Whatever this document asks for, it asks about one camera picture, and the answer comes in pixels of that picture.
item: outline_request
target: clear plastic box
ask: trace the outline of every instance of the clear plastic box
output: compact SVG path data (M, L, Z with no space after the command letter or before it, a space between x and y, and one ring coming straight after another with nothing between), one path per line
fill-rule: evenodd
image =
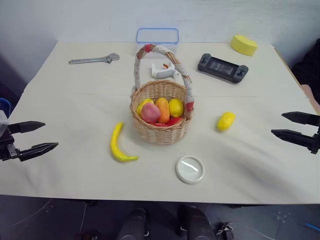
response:
M146 44L162 45L177 53L177 47L179 43L179 31L174 27L141 27L136 32L136 51L142 48ZM161 56L159 53L149 53L148 57Z

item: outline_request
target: wicker basket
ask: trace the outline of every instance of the wicker basket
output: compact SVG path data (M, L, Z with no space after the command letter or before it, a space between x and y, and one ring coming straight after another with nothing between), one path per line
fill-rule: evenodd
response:
M150 51L165 55L175 65L176 70L182 75L185 87L169 80L154 80L141 86L139 74L140 60ZM176 56L165 47L147 44L136 54L134 80L135 86L131 96L130 109L134 126L138 133L149 142L155 144L173 144L179 141L187 132L194 112L191 79L185 71L184 66L179 62ZM153 101L156 101L160 97L164 97L168 101L177 98L184 102L183 120L181 122L168 127L158 127L146 123L137 115L136 109L143 100L150 98Z

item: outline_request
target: fabric-wrapped handle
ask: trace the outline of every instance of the fabric-wrapped handle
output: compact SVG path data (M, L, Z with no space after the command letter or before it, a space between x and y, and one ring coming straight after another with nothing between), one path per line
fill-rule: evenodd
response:
M191 87L191 78L189 77L185 66L181 64L181 62L176 58L176 55L171 52L169 49L165 48L161 45L155 44L147 44L144 45L140 50L137 52L134 62L134 83L135 83L135 90L141 88L141 81L140 81L140 61L141 59L149 52L159 53L165 55L175 66L175 69L181 73L184 87L186 90L186 98L185 98L185 105L186 110L191 112L194 107L194 97L192 96L192 87Z

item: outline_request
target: yellow banana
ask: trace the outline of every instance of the yellow banana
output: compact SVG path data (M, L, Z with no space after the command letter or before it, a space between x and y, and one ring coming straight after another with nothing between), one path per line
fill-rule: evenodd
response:
M113 156L116 159L118 159L120 162L137 160L138 159L137 156L128 156L128 155L124 154L122 151L120 151L118 148L118 137L119 137L119 134L122 130L123 125L124 125L123 122L118 122L118 124L115 125L115 128L112 133L112 137L111 137L111 143L110 143L111 152L112 152Z

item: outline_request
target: yellow lemon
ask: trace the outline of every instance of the yellow lemon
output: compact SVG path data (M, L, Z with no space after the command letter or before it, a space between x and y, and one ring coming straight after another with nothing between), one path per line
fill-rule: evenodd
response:
M225 131L231 127L236 119L236 115L233 112L225 112L222 114L218 122L216 123L216 128L220 131Z
M169 109L172 117L181 117L184 114L184 103L178 98L173 98L169 102Z
M147 98L147 99L143 100L142 103L140 103L140 105L136 109L136 114L138 114L138 116L140 118L141 118L141 109L146 103L154 103L154 101L152 101L151 98Z

